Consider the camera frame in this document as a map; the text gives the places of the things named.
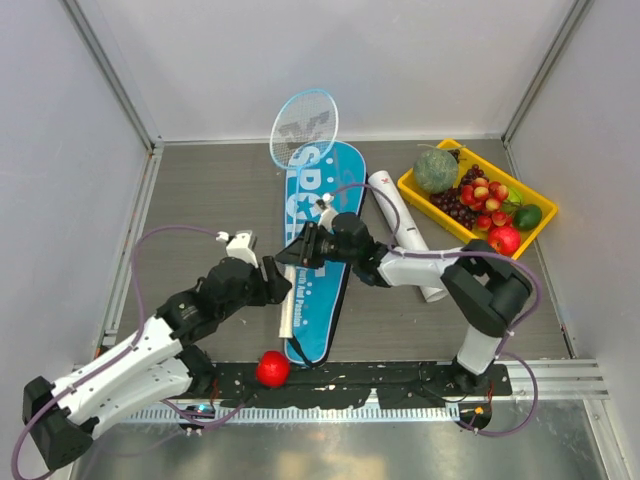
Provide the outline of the red cherry cluster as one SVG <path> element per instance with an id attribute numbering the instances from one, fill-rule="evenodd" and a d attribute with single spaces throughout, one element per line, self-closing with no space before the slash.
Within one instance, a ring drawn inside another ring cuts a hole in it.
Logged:
<path id="1" fill-rule="evenodd" d="M 465 207 L 465 225 L 468 229 L 488 232 L 508 226 L 521 205 L 506 185 L 484 177 L 466 179 L 458 190 L 459 201 Z"/>

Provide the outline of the green melon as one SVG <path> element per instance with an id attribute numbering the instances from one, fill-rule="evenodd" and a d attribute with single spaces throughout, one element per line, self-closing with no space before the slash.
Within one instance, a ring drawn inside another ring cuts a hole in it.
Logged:
<path id="1" fill-rule="evenodd" d="M 439 194 L 451 188 L 458 176 L 458 163 L 447 150 L 428 149 L 414 162 L 416 184 L 428 194 Z"/>

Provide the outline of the dark grape bunch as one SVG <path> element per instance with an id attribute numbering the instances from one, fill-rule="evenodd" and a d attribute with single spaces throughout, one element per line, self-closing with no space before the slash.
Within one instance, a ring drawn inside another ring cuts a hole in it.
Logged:
<path id="1" fill-rule="evenodd" d="M 457 187 L 451 187 L 442 193 L 431 194 L 429 197 L 431 204 L 466 229 L 472 230 L 483 209 L 474 196 L 473 181 L 477 178 L 484 178 L 484 171 L 478 164 L 473 164 L 463 174 Z"/>

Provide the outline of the red apple in tray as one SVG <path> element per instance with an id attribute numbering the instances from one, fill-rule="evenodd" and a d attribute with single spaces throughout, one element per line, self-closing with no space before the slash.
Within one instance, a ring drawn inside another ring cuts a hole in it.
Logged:
<path id="1" fill-rule="evenodd" d="M 494 228 L 488 235 L 487 243 L 499 254 L 511 257 L 521 245 L 519 231 L 512 226 Z"/>

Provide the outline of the red ball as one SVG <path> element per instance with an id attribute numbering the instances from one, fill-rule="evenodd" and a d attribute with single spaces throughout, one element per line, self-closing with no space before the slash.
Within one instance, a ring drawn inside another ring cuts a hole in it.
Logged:
<path id="1" fill-rule="evenodd" d="M 290 374 L 288 359 L 279 351 L 270 350 L 263 354 L 255 371 L 256 379 L 269 388 L 283 386 Z"/>

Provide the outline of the black front rail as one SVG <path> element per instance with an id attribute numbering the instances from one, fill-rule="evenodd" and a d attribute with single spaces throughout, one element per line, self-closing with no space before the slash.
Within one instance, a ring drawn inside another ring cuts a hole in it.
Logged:
<path id="1" fill-rule="evenodd" d="M 376 393 L 384 409 L 442 406 L 445 399 L 469 401 L 488 394 L 513 393 L 507 367 L 493 364 L 475 378 L 449 362 L 329 362 L 314 369 L 294 366 L 284 386 L 268 388 L 256 377 L 255 363 L 218 363 L 216 378 L 179 400 L 215 399 L 222 407 L 346 409 L 364 406 Z"/>

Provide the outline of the blue badminton racket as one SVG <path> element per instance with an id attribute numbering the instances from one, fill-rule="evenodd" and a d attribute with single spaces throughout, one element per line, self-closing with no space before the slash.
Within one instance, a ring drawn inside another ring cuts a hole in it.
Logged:
<path id="1" fill-rule="evenodd" d="M 270 135 L 269 152 L 274 164 L 284 171 L 287 182 L 295 182 L 294 193 L 285 198 L 284 239 L 290 244 L 297 236 L 300 176 L 324 158 L 333 147 L 339 126 L 333 97 L 319 88 L 291 97 L 277 114 Z"/>

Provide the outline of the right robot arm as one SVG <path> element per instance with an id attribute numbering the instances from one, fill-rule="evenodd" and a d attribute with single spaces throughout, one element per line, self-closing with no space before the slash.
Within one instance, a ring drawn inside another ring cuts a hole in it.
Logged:
<path id="1" fill-rule="evenodd" d="M 528 315 L 525 304 L 539 288 L 530 271 L 483 240 L 451 250 L 406 250 L 376 241 L 352 213 L 337 215 L 329 227 L 307 222 L 275 259 L 307 269 L 343 263 L 369 286 L 446 290 L 468 322 L 452 370 L 454 386 L 465 394 L 489 385 L 487 370 L 512 327 Z"/>

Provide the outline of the green lime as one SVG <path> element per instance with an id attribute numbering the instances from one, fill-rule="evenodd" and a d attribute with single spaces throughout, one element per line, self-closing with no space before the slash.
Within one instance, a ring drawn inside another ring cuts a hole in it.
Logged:
<path id="1" fill-rule="evenodd" d="M 536 228 L 542 220 L 542 210 L 534 204 L 523 205 L 513 216 L 512 225 L 519 231 L 530 231 Z"/>

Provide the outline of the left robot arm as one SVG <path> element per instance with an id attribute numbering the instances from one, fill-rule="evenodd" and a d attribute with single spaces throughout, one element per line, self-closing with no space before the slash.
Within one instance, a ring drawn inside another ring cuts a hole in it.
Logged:
<path id="1" fill-rule="evenodd" d="M 91 363 L 53 382 L 31 380 L 22 417 L 46 467 L 73 463 L 113 424 L 149 404 L 212 393 L 216 370 L 197 342 L 246 306 L 280 304 L 293 283 L 293 268 L 279 270 L 270 256 L 258 266 L 226 257 Z"/>

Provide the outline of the white shuttlecock tube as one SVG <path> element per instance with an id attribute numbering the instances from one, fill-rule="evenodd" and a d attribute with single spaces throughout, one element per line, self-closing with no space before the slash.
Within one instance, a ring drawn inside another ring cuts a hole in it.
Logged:
<path id="1" fill-rule="evenodd" d="M 399 246 L 400 252 L 428 252 L 429 248 L 391 175 L 386 170 L 379 170 L 369 176 L 368 184 L 373 189 L 374 198 L 392 231 L 393 240 L 395 245 Z M 411 269 L 409 274 L 406 274 L 405 268 L 398 269 L 401 259 L 402 256 L 389 252 L 381 260 L 381 275 L 386 283 L 390 286 L 417 286 L 427 303 L 439 301 L 448 295 L 442 282 L 434 277 L 434 272 L 438 272 L 438 269 L 433 269 L 433 264 L 428 267 L 428 280 L 434 280 L 434 283 L 425 284 L 418 279 L 416 269 Z"/>

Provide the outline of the blue racket bag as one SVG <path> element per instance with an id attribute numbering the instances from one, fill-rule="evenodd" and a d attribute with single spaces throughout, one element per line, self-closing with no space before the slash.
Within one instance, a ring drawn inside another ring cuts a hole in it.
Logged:
<path id="1" fill-rule="evenodd" d="M 366 196 L 362 186 L 367 179 L 364 157 L 352 145 L 336 142 L 327 156 L 302 171 L 302 179 L 289 171 L 285 180 L 284 239 L 290 242 L 307 221 L 319 222 L 315 202 L 337 192 L 331 206 L 339 213 L 360 214 Z M 329 354 L 337 327 L 350 267 L 327 261 L 320 269 L 296 270 L 293 294 L 293 335 L 295 348 L 285 342 L 285 355 L 301 365 L 320 364 Z"/>

